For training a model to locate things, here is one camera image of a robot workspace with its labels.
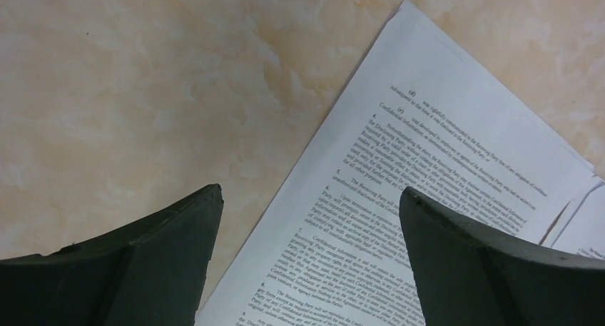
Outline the white printed paper sheet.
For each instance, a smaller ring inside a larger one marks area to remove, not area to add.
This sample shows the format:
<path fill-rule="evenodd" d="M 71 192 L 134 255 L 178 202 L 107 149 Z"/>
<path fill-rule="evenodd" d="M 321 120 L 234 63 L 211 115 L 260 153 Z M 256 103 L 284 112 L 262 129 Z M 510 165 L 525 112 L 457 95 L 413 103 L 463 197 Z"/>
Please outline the white printed paper sheet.
<path fill-rule="evenodd" d="M 589 258 L 604 259 L 604 180 L 594 176 L 566 205 L 546 246 Z"/>

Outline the white printed paper stack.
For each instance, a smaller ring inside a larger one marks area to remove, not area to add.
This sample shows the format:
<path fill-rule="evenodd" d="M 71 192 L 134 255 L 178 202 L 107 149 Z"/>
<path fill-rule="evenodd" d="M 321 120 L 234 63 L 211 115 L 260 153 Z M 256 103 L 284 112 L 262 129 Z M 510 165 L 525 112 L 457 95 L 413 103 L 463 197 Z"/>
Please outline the white printed paper stack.
<path fill-rule="evenodd" d="M 594 176 L 403 1 L 195 322 L 423 325 L 399 220 L 406 187 L 546 246 Z"/>

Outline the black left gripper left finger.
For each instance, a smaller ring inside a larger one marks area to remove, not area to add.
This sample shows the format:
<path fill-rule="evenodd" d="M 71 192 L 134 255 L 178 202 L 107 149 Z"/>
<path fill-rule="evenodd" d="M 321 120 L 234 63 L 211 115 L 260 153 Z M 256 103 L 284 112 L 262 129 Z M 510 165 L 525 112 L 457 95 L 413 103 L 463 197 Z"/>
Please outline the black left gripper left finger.
<path fill-rule="evenodd" d="M 207 185 L 50 255 L 1 261 L 3 325 L 192 325 L 223 212 Z"/>

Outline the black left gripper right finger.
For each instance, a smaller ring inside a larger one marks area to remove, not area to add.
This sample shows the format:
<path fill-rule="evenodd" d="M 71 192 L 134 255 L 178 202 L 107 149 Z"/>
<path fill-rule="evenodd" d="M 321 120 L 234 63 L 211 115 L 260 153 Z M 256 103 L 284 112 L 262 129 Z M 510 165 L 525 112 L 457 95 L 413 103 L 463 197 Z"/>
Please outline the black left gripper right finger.
<path fill-rule="evenodd" d="M 428 325 L 602 325 L 604 261 L 527 242 L 408 187 L 400 222 Z"/>

